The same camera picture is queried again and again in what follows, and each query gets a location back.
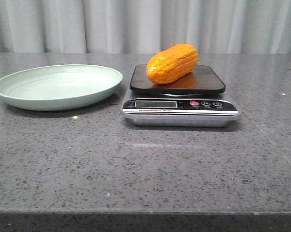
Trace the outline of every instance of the plate rim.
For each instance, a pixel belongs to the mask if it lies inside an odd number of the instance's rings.
[[[84,94],[84,95],[73,96],[73,97],[49,98],[49,99],[39,99],[39,98],[37,98],[37,99],[34,99],[34,98],[19,98],[19,97],[13,97],[13,96],[6,95],[6,94],[3,94],[3,93],[0,93],[0,96],[1,97],[4,97],[4,98],[9,98],[9,99],[14,99],[14,100],[21,100],[21,101],[54,101],[54,100],[57,100],[58,101],[58,100],[67,100],[67,99],[74,99],[74,98],[79,98],[79,97],[85,97],[85,96],[89,96],[89,95],[92,95],[92,94],[96,94],[96,93],[100,93],[100,92],[106,91],[108,89],[111,89],[111,88],[119,85],[121,83],[121,81],[123,80],[123,74],[120,71],[118,71],[116,69],[113,69],[113,68],[110,68],[110,67],[106,67],[106,66],[102,66],[102,65],[91,65],[91,64],[59,64],[59,65],[47,65],[47,66],[41,66],[41,67],[35,67],[35,68],[31,68],[31,69],[25,69],[25,70],[17,71],[17,72],[8,74],[8,75],[0,78],[0,82],[3,81],[6,78],[12,76],[12,75],[16,75],[16,74],[20,74],[20,73],[25,73],[25,72],[29,72],[29,71],[33,71],[33,70],[37,70],[37,69],[52,68],[52,67],[69,67],[69,66],[99,67],[99,68],[103,68],[103,69],[107,69],[107,70],[112,70],[112,71],[116,72],[117,74],[119,74],[120,80],[119,80],[119,82],[117,84],[112,85],[109,88],[104,89],[102,91],[98,91],[98,92],[95,92],[95,93]]]

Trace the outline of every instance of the scale base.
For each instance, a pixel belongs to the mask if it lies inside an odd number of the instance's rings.
[[[137,102],[176,102],[176,107],[139,107]],[[205,107],[203,102],[210,103]],[[214,103],[221,102],[222,107]],[[233,103],[226,93],[211,98],[201,96],[164,96],[137,93],[128,88],[121,112],[127,120],[138,126],[168,126],[168,127],[226,127],[237,120],[242,114],[239,107]]]

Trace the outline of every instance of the silver scale body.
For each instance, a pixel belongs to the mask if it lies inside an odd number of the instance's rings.
[[[242,114],[225,92],[205,97],[202,94],[140,93],[130,87],[121,112],[134,125],[171,127],[226,127]]]

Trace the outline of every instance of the red button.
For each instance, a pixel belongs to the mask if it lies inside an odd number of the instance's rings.
[[[190,101],[189,102],[191,105],[199,105],[199,102],[198,101]]]

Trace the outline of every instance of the curtain fold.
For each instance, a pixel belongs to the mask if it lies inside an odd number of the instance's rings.
[[[0,0],[0,52],[291,53],[291,0]]]

